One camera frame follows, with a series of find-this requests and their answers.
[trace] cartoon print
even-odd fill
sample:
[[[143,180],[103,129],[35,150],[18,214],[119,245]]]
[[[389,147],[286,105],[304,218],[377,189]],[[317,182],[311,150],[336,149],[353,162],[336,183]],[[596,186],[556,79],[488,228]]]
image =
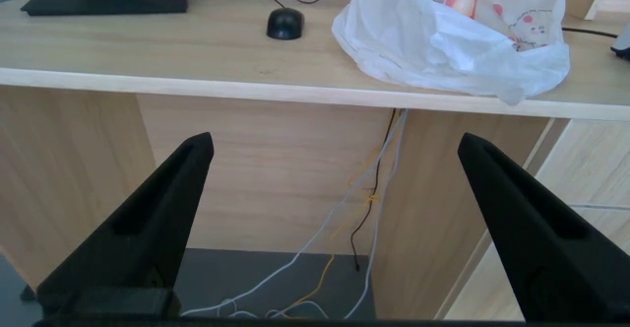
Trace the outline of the cartoon print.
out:
[[[495,4],[494,11],[505,21],[503,7]],[[517,50],[525,51],[550,44],[551,34],[549,29],[553,22],[550,10],[530,10],[523,13],[516,23],[509,24],[510,32],[514,35]]]

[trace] desk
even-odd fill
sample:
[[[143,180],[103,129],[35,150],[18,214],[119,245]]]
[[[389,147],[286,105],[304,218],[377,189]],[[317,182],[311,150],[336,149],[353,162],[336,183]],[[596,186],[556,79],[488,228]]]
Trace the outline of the desk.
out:
[[[362,74],[330,33],[347,0],[300,6],[305,35],[290,42],[265,37],[270,0],[33,19],[19,12],[25,2],[0,5],[0,244],[32,286],[202,131],[216,156],[189,245],[295,252],[374,158],[389,108],[411,109],[372,274],[383,318],[445,315],[488,248],[456,155],[465,131],[568,202],[630,205],[630,65],[613,57],[610,39],[567,34],[568,79],[511,107]],[[365,196],[354,195],[309,252],[349,254],[346,237],[331,247],[326,236]],[[360,254],[373,225],[357,237]]]

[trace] desk leg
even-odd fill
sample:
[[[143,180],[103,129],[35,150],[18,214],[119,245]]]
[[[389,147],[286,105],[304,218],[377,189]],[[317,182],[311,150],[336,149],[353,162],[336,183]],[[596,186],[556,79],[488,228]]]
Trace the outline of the desk leg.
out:
[[[399,171],[384,201],[372,273],[379,318],[434,318],[486,230],[457,157],[462,135],[481,136],[523,164],[547,122],[409,113]]]
[[[36,287],[155,169],[134,95],[0,88],[0,246]]]

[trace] computer mouse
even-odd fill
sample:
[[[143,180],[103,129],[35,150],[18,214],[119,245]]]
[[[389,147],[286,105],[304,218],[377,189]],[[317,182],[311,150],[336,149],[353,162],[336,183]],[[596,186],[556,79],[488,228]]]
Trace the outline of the computer mouse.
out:
[[[304,15],[292,8],[278,8],[267,22],[267,36],[278,40],[293,40],[302,36]]]

